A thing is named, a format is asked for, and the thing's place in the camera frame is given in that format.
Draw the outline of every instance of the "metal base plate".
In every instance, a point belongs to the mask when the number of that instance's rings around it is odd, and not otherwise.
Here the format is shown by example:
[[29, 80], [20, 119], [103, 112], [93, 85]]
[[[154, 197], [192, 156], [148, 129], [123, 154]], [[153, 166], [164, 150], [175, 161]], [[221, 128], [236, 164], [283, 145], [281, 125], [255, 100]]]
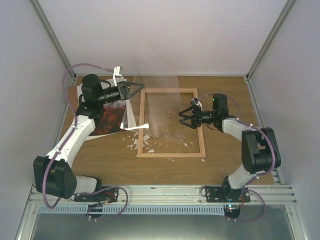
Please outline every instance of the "metal base plate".
[[[205, 188], [205, 196], [207, 203], [242, 203], [242, 199], [239, 197], [230, 197], [230, 201], [227, 201], [223, 195], [222, 187], [221, 186], [206, 186]], [[243, 195], [244, 203], [250, 202], [250, 195], [246, 196]]]

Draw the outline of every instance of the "white debris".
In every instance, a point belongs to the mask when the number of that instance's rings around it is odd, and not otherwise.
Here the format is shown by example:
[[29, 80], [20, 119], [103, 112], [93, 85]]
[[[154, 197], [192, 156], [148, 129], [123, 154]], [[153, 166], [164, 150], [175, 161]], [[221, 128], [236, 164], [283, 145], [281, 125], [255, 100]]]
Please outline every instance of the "white debris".
[[143, 141], [146, 141], [146, 140], [148, 140], [150, 137], [148, 136], [148, 135], [144, 135], [143, 136]]

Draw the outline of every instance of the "wooden board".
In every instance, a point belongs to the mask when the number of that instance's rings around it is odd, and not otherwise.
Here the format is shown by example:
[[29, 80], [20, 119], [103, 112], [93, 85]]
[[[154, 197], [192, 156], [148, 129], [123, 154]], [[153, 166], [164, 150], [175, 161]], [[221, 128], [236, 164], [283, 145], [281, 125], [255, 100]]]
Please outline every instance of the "wooden board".
[[[192, 98], [198, 97], [198, 91], [196, 88], [145, 88], [141, 91], [140, 98], [140, 114], [139, 114], [139, 124], [145, 124], [145, 100], [146, 94], [171, 94], [171, 93], [179, 93], [179, 94], [192, 94]], [[139, 129], [138, 134], [138, 158], [204, 158], [206, 157], [205, 150], [205, 141], [204, 141], [204, 133], [202, 126], [197, 128], [197, 136], [198, 136], [198, 144], [199, 144], [199, 152], [155, 152], [148, 153], [143, 152], [143, 143], [144, 143], [144, 129]]]
[[[197, 88], [199, 96], [208, 93], [224, 93], [235, 98], [241, 106], [240, 119], [257, 124], [247, 86], [242, 77], [217, 76], [149, 76], [126, 77], [130, 82], [141, 82], [146, 88]], [[81, 84], [78, 77], [76, 85]], [[76, 87], [69, 88], [69, 97], [74, 107], [78, 105]], [[204, 110], [212, 109], [212, 100], [207, 97], [201, 100]], [[131, 100], [135, 116], [140, 112], [140, 94]], [[235, 114], [237, 108], [229, 104], [230, 114]], [[62, 134], [72, 123], [73, 116], [68, 110]], [[233, 173], [241, 165], [241, 142], [234, 137], [203, 127], [203, 137], [206, 157], [202, 162], [200, 157], [183, 157], [170, 159], [140, 158], [137, 151], [127, 145], [132, 144], [134, 133], [130, 131], [116, 133], [110, 136], [85, 141], [75, 157], [72, 170], [78, 175], [87, 175], [102, 179], [104, 184], [189, 184], [212, 185], [221, 184], [225, 176]], [[263, 176], [254, 184], [274, 184], [271, 175]]]

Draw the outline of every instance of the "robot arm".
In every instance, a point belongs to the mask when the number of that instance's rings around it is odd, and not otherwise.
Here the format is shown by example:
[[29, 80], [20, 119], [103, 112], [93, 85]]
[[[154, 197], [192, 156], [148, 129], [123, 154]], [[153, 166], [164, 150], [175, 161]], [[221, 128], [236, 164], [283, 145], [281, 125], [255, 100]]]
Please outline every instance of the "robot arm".
[[[224, 198], [231, 202], [234, 199], [239, 199], [239, 193], [247, 183], [272, 167], [273, 159], [271, 149], [262, 134], [249, 125], [238, 121], [235, 116], [229, 115], [226, 95], [214, 94], [212, 103], [213, 110], [202, 111], [199, 100], [192, 99], [191, 107], [179, 113], [179, 116], [182, 117], [179, 122], [193, 129], [202, 124], [213, 124], [217, 130], [241, 141], [242, 165], [234, 173], [227, 176], [222, 183]], [[274, 168], [278, 168], [281, 164], [281, 158], [275, 133], [271, 128], [261, 128], [260, 130], [272, 144], [275, 155]]]
[[[131, 92], [130, 86], [138, 88]], [[71, 167], [75, 156], [85, 139], [101, 121], [105, 111], [104, 104], [130, 99], [143, 88], [144, 85], [141, 83], [121, 81], [116, 86], [103, 89], [97, 75], [86, 75], [81, 87], [84, 101], [79, 101], [76, 117], [71, 126], [45, 157], [38, 156], [33, 162], [36, 190], [42, 193], [45, 171], [53, 159], [45, 182], [47, 194], [68, 199], [74, 194], [100, 190], [102, 188], [100, 179], [74, 175]]]

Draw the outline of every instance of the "metal bracket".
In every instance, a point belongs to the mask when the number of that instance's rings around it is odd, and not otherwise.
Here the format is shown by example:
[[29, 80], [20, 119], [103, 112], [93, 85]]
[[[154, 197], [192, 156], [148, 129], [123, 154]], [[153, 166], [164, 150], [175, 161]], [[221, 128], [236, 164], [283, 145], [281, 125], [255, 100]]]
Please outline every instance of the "metal bracket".
[[[229, 197], [229, 201], [226, 200], [221, 186], [206, 186], [205, 188], [205, 198], [207, 203], [241, 203], [242, 199], [240, 197]], [[250, 195], [248, 192], [243, 195], [243, 202], [250, 203]]]
[[108, 202], [108, 203], [116, 203], [118, 201], [118, 189], [112, 188], [109, 190], [105, 190], [101, 192], [100, 194], [95, 195], [83, 195], [78, 194], [74, 196], [74, 201], [78, 203], [84, 203], [84, 202]]

